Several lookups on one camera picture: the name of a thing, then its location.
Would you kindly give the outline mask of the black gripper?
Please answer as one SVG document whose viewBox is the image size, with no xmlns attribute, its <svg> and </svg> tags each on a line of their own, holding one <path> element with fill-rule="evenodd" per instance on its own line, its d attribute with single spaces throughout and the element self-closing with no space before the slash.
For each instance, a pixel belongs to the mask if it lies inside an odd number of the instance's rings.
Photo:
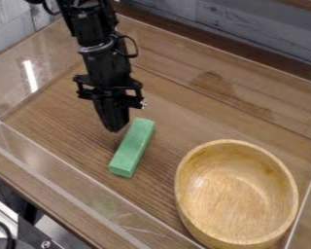
<svg viewBox="0 0 311 249">
<path fill-rule="evenodd" d="M 129 54 L 125 45 L 81 47 L 78 53 L 86 69 L 76 75 L 77 95 L 90 100 L 105 129 L 117 132 L 129 122 L 129 108 L 142 109 L 142 84 L 130 76 Z"/>
</svg>

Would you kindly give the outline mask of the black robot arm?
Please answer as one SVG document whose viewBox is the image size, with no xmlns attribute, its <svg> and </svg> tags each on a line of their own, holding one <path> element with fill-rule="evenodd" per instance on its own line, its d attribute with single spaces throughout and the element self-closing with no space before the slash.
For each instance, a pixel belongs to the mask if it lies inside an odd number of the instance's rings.
<svg viewBox="0 0 311 249">
<path fill-rule="evenodd" d="M 70 36 L 76 38 L 86 73 L 74 75 L 77 97 L 90 100 L 109 132 L 118 132 L 129 122 L 129 109 L 142 109 L 142 84 L 130 77 L 129 53 L 124 39 L 134 40 L 116 31 L 118 24 L 110 0 L 56 0 L 58 11 L 49 9 L 46 0 L 23 0 L 41 5 L 45 12 L 62 15 Z"/>
</svg>

